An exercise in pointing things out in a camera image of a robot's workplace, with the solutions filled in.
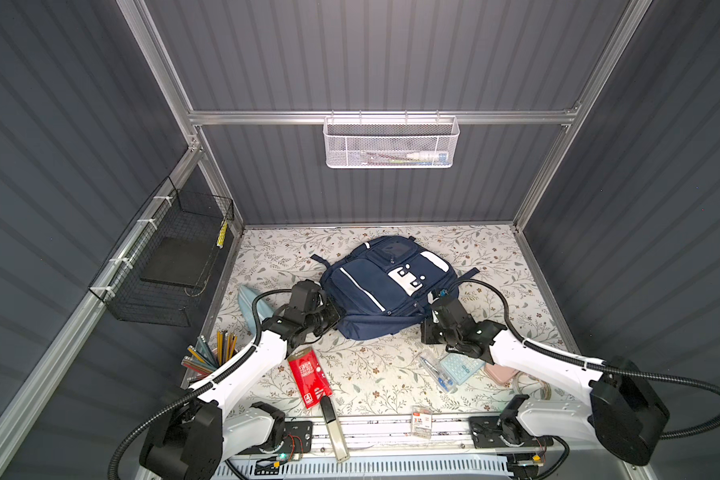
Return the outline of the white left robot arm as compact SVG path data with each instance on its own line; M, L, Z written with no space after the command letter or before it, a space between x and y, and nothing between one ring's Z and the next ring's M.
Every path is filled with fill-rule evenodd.
M233 440L233 407L260 377L297 348L334 329L345 310L316 282L264 292L252 301L254 337L232 360L131 431L115 449L107 477L118 479L124 454L147 435L139 464L163 479L209 479L241 451Z

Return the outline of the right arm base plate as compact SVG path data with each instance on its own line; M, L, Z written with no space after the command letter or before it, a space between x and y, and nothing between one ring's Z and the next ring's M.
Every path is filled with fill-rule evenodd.
M534 437L512 420L504 424L497 415L471 416L467 419L473 446L488 448L535 448L546 449L555 440L550 436Z

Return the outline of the navy blue student backpack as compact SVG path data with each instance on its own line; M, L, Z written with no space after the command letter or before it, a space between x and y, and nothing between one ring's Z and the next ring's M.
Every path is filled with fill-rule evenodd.
M347 339L372 340L418 325L431 314L431 304L479 273L472 268L458 275L438 254L413 237L381 236L366 241L331 263L313 254L325 266L319 283L345 315L337 330Z

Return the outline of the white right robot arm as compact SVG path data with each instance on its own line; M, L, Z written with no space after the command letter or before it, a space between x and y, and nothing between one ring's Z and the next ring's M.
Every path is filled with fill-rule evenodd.
M431 314L422 325L426 344L447 352L527 373L573 396L573 401L534 402L516 395L496 422L502 441L519 447L532 437L596 441L616 458L636 466L649 463L662 440L687 438L720 427L720 413L698 425L669 431L670 412L653 383L675 384L720 397L720 387L674 375L644 372L630 360L584 357L523 336L509 319L477 322L458 298L457 288L428 296Z

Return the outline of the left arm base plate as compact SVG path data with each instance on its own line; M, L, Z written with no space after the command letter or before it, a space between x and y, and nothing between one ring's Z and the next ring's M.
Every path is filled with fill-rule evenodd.
M312 421L286 421L283 435L277 441L267 441L240 452L240 455L274 455L310 453L313 440Z

